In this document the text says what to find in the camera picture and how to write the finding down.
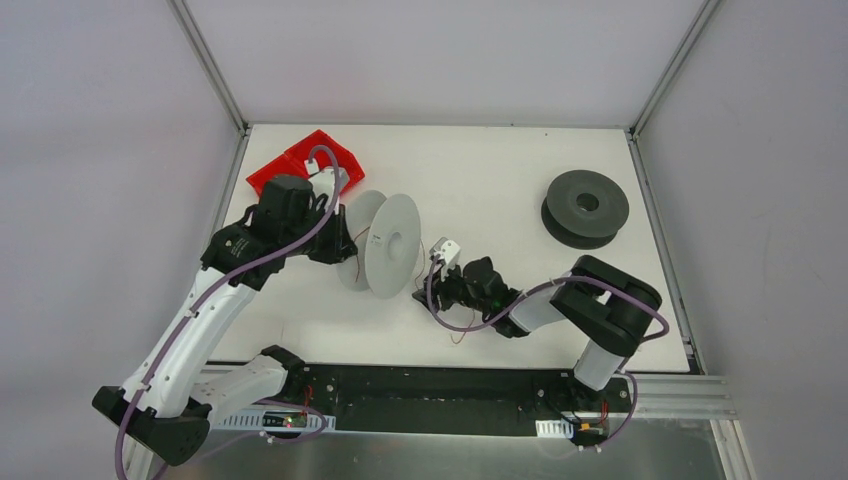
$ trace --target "white tabletop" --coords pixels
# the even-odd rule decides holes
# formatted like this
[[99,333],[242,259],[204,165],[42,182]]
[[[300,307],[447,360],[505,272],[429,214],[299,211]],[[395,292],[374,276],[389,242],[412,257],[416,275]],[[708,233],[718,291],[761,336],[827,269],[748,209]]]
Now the white tabletop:
[[[557,277],[590,253],[654,286],[671,323],[662,339],[640,347],[628,364],[641,371],[688,371],[659,255],[630,151],[620,130],[487,127],[256,125],[250,135],[225,224],[258,197],[245,181],[286,148],[321,128],[356,155],[366,177],[342,197],[376,189],[410,195],[421,214],[427,249],[440,237],[462,246],[460,263],[490,256],[513,288]],[[607,246],[590,252],[566,247],[545,230],[539,209],[548,184],[574,169],[613,179],[630,201],[630,217]],[[413,272],[421,269],[421,261]],[[572,367],[587,338],[568,321],[507,339],[488,328],[459,345],[414,301],[412,279],[403,292],[379,300],[352,292],[335,268],[293,258],[268,280],[224,335],[213,360],[249,360],[278,344],[307,362],[457,367]],[[471,313],[455,306],[444,317],[467,325]],[[659,329],[654,323],[649,329]],[[454,333],[454,340],[459,340]]]

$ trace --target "metal frame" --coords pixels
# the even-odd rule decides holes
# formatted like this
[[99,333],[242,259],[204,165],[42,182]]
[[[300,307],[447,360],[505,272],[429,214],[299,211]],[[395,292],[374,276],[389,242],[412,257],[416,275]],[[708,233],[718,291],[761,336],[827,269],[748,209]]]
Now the metal frame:
[[224,193],[221,195],[221,200],[218,202],[218,210],[215,212],[215,221],[212,223],[212,231],[209,232],[211,237],[224,226],[224,220],[227,216],[227,210],[230,208],[230,200],[233,196],[233,190],[236,188],[238,181],[238,173],[241,170],[241,164],[244,161],[244,152],[247,151],[247,143],[250,141],[251,128],[242,133],[239,137],[238,145],[236,145],[236,153],[233,156],[233,163],[230,165],[230,171],[227,173],[227,181],[224,184]]
[[[247,149],[247,143],[250,138],[250,123],[248,119],[244,118],[239,109],[232,91],[229,89],[223,74],[218,68],[215,58],[187,5],[187,0],[167,0],[167,2],[180,28],[185,33],[186,39],[197,57],[198,63],[206,73],[210,85],[240,136],[215,216],[214,228],[218,229],[224,223],[230,196],[235,187],[238,172]],[[714,18],[715,13],[723,3],[723,0],[704,0],[681,39],[674,55],[669,60],[668,65],[651,92],[648,101],[630,129],[625,130],[643,200],[653,228],[663,273],[672,296],[673,308],[680,324],[683,341],[688,346],[687,354],[693,363],[693,371],[702,373],[702,375],[637,374],[636,378],[639,382],[640,392],[635,416],[645,419],[709,419],[726,477],[729,480],[755,480],[756,475],[751,466],[750,455],[740,430],[735,407],[733,407],[733,402],[727,389],[727,382],[722,377],[705,375],[706,366],[694,342],[690,320],[686,313],[668,249],[662,217],[657,206],[656,197],[651,188],[649,175],[639,151],[640,134],[659,108],[663,98],[679,75],[706,26]],[[204,374],[203,377],[209,378],[210,376],[215,376],[226,369],[227,367],[224,366],[210,365],[202,372]]]
[[631,128],[631,133],[633,133],[637,140],[639,135],[642,133],[642,130],[645,129],[645,125],[647,125],[648,120],[651,119],[651,116],[665,97],[665,94],[668,92],[668,89],[671,87],[674,79],[677,78],[677,75],[680,73],[680,69],[683,67],[686,59],[689,58],[689,54],[692,52],[692,49],[698,42],[698,39],[701,38],[701,34],[704,32],[704,29],[710,23],[710,20],[712,20],[713,15],[716,11],[718,11],[718,7],[721,6],[722,3],[724,3],[724,0],[704,0],[704,3],[701,4],[701,8],[698,9],[695,19],[692,20],[692,23],[689,25],[686,33],[683,35],[680,45],[678,45],[677,50],[674,52],[674,55],[672,55],[671,60],[665,67],[665,71],[662,76],[660,76],[659,82],[657,82],[657,85],[648,97],[647,103],[645,103],[645,106],[642,107],[642,111],[639,113],[639,116],[636,118],[636,122],[634,122],[633,127]]
[[739,420],[712,420],[710,425],[727,480],[757,480]]
[[215,90],[218,99],[221,100],[221,104],[227,111],[227,115],[230,117],[236,130],[238,130],[239,135],[244,137],[247,131],[247,121],[244,119],[241,110],[239,110],[238,104],[233,97],[233,92],[230,91],[230,87],[227,86],[227,82],[224,80],[224,75],[221,74],[221,70],[215,62],[215,57],[209,51],[209,46],[206,44],[206,40],[203,39],[203,35],[200,33],[200,27],[197,26],[197,22],[194,20],[194,16],[191,14],[186,0],[167,1],[171,7],[171,11],[174,13],[174,17],[180,24],[180,28],[185,33],[186,40],[191,45],[191,50],[197,57],[200,67],[206,72],[209,84]]
[[660,216],[657,199],[651,189],[651,181],[648,178],[648,172],[645,169],[645,164],[642,162],[642,155],[639,153],[639,145],[633,139],[633,135],[627,133],[627,144],[630,146],[630,155],[633,157],[633,166],[636,169],[636,178],[639,180],[639,188],[642,191],[642,200],[645,202],[645,209],[648,211],[648,221],[651,223],[651,230],[654,233],[654,242],[657,244],[657,252],[660,256],[660,264],[663,268],[668,291],[671,295],[671,303],[674,308],[677,323],[680,326],[680,334],[683,337],[683,343],[686,346],[686,354],[690,356],[700,370],[698,373],[707,373],[707,367],[704,364],[704,359],[701,352],[695,344],[692,328],[689,322],[689,316],[686,313],[686,307],[683,302],[683,295],[680,293],[680,285],[677,283],[677,275],[674,272],[674,265],[671,261],[671,253],[668,249],[668,242],[665,238],[665,229],[663,228],[662,217]]

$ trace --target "white cable clip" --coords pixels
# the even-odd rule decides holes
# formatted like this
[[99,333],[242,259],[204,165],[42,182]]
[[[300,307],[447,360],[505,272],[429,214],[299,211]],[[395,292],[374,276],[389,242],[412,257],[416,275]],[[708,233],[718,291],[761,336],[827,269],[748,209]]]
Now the white cable clip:
[[132,390],[133,390],[133,392],[139,392],[139,391],[147,392],[147,391],[150,391],[150,384],[144,383],[141,380],[139,380],[138,382],[135,383],[135,385],[133,385]]
[[[557,280],[559,280],[560,278],[568,278],[568,277],[570,277],[570,276],[571,276],[571,270],[569,270],[569,271],[567,271],[567,272],[563,273],[563,274],[562,274],[562,276],[557,277],[557,278],[550,278],[550,277],[549,277],[549,278],[548,278],[548,280],[550,280],[550,281],[551,281],[551,286],[552,286],[552,287],[558,287],[558,286],[560,286],[561,284],[560,284],[560,283],[557,283],[557,282],[556,282]],[[565,283],[568,283],[568,281],[567,281],[567,280],[563,280],[563,281],[562,281],[562,284],[565,284]]]
[[303,166],[306,167],[306,173],[308,173],[310,177],[321,170],[321,167],[318,166],[318,161],[315,160],[315,157],[304,160]]

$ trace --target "orange wire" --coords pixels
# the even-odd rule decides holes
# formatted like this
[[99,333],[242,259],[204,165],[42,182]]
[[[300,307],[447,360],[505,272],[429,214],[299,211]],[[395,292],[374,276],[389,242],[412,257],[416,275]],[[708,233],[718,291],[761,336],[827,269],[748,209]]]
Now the orange wire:
[[[471,321],[470,321],[470,322],[468,322],[468,327],[470,327],[470,326],[471,326],[471,324],[472,324],[472,323],[474,323],[474,319],[475,319],[475,318],[477,318],[477,310],[471,310]],[[454,345],[459,345],[460,343],[462,343],[462,339],[463,339],[463,338],[465,338],[465,334],[466,334],[466,333],[468,333],[468,332],[462,332],[462,335],[459,337],[459,340],[454,340],[454,339],[453,339],[453,334],[451,333],[451,334],[450,334],[450,336],[451,336],[451,343],[453,343]]]

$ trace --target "white wall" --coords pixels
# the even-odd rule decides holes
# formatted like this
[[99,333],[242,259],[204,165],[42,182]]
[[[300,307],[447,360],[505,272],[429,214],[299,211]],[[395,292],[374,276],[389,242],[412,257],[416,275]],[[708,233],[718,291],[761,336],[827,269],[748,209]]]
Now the white wall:
[[0,65],[0,477],[114,478],[91,398],[178,308],[235,130],[164,1],[2,2]]
[[848,3],[728,1],[642,138],[762,479],[848,476]]
[[702,0],[198,0],[249,121],[629,126]]

